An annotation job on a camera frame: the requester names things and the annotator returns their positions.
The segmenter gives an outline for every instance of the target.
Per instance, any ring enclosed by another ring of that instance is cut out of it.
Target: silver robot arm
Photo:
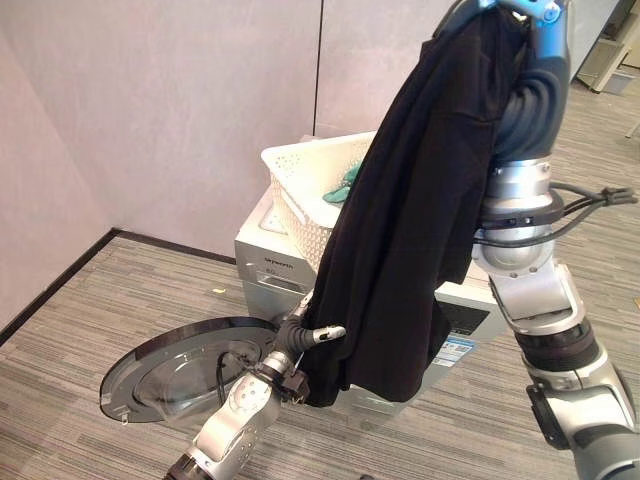
[[[554,239],[577,222],[551,230],[581,208],[584,218],[598,206],[637,199],[629,189],[591,193],[551,182],[548,155],[569,83],[569,1],[459,2],[439,30],[459,28],[496,4],[530,17],[530,50],[498,135],[472,256],[489,274],[522,348],[533,380],[527,393],[547,442],[571,449],[581,480],[638,480],[640,432],[631,393],[596,340],[568,268],[553,256]],[[584,198],[565,206],[560,189]]]
[[[304,351],[346,334],[344,327],[300,327],[313,291],[287,317],[274,350],[232,387],[224,405],[203,425],[165,480],[232,480],[262,433],[278,418],[284,401],[303,401],[306,375],[295,362]]]

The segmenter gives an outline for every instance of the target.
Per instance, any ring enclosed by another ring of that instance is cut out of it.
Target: black cable
[[[555,240],[556,238],[568,233],[578,226],[580,222],[582,222],[585,218],[595,212],[598,208],[604,206],[606,202],[601,200],[593,205],[589,206],[584,212],[578,215],[576,218],[571,220],[571,222],[567,223],[564,227],[556,230],[555,232],[549,233],[548,235],[543,235],[542,237],[536,238],[527,238],[524,240],[514,240],[514,241],[500,241],[500,240],[488,240],[486,238],[475,238],[474,242],[479,245],[486,245],[489,247],[501,247],[501,248],[521,248],[521,247],[532,247],[534,245],[539,245],[541,243],[549,242],[551,240]]]
[[[583,208],[595,203],[597,203],[596,200],[592,200],[590,198],[581,198],[580,200],[571,202],[569,205],[564,207],[562,215],[566,217],[567,215],[571,215],[572,213],[577,212],[578,210],[582,210]]]
[[[230,352],[226,351],[218,355],[218,361],[216,362],[216,389],[218,390],[218,401],[220,402],[220,406],[224,405],[224,402],[226,400],[226,394],[224,392],[224,377],[222,376],[222,369],[225,367],[225,365],[224,363],[222,363],[222,361],[224,360],[224,357],[227,353]]]
[[[567,190],[568,192],[573,192],[577,195],[582,195],[583,197],[591,198],[592,200],[602,200],[602,193],[590,192],[582,187],[577,187],[575,185],[571,185],[570,183],[563,182],[551,182],[549,184],[551,188],[555,188],[557,190]]]

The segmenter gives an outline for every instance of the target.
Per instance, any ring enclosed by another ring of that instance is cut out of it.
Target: brand logo
[[[264,257],[264,261],[267,263],[270,263],[271,265],[276,265],[278,267],[285,267],[285,268],[288,268],[289,270],[293,270],[293,265],[291,265],[290,263],[278,262],[277,260],[274,260],[269,257]]]

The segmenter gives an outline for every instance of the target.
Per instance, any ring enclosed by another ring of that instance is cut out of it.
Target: washing machine door
[[[186,425],[220,408],[248,366],[271,350],[277,327],[254,317],[223,317],[159,335],[118,360],[100,386],[100,408],[115,420]]]

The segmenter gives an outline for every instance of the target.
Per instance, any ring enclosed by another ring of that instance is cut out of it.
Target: laundry basket
[[[273,205],[282,226],[317,272],[340,207],[322,196],[339,188],[362,161],[375,132],[272,147],[262,152],[271,173]]]

